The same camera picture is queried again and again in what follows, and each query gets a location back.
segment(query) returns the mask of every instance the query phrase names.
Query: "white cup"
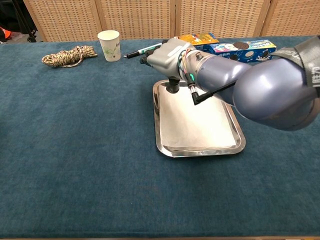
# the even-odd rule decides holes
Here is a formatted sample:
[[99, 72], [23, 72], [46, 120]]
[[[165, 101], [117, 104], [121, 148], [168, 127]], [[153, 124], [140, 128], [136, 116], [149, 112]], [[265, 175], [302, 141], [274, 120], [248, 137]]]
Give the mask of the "white cup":
[[120, 60], [120, 33], [115, 30], [101, 31], [98, 34], [105, 60], [115, 62]]

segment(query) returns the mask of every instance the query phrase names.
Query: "woven panel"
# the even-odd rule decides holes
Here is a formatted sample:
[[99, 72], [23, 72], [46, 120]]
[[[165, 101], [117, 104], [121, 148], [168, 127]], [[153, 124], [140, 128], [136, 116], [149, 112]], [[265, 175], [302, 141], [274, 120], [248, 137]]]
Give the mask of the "woven panel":
[[278, 0], [268, 12], [264, 36], [304, 36], [320, 34], [319, 0]]
[[174, 0], [96, 0], [102, 28], [121, 39], [170, 38], [174, 35]]
[[212, 32], [218, 38], [253, 37], [265, 2], [264, 0], [179, 1], [177, 35]]
[[49, 42], [96, 40], [101, 31], [94, 0], [25, 0]]

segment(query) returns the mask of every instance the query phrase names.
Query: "oreo box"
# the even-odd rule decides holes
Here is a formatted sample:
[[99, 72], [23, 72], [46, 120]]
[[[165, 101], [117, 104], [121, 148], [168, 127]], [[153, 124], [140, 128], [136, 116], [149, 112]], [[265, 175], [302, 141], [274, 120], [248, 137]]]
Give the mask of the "oreo box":
[[210, 44], [209, 53], [243, 63], [270, 60], [277, 46], [269, 40]]
[[192, 33], [189, 35], [175, 36], [174, 38], [191, 43], [196, 49], [204, 52], [209, 51], [210, 44], [219, 43], [219, 40], [216, 39], [212, 32]]

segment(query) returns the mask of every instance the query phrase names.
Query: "black marker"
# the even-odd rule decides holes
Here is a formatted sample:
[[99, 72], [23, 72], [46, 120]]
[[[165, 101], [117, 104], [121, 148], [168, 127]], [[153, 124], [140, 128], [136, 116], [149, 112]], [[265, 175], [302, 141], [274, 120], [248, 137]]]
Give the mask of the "black marker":
[[148, 50], [154, 50], [157, 47], [160, 47], [161, 45], [162, 45], [162, 43], [158, 43], [158, 44], [155, 44], [155, 45], [152, 45], [152, 46], [147, 46], [145, 48], [139, 49], [138, 51], [134, 51], [134, 52], [131, 52], [129, 54], [123, 55], [123, 57], [127, 58], [127, 59], [134, 58], [134, 57], [140, 56], [142, 54], [145, 54], [145, 52], [148, 51]]

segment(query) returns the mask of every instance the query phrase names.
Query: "coiled rope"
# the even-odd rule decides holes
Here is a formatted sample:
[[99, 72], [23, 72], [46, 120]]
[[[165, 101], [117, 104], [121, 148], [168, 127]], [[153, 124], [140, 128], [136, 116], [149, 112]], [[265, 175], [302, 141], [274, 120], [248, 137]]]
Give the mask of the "coiled rope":
[[76, 46], [75, 48], [58, 53], [52, 53], [42, 58], [45, 65], [51, 67], [72, 68], [78, 66], [85, 58], [98, 56], [93, 46]]

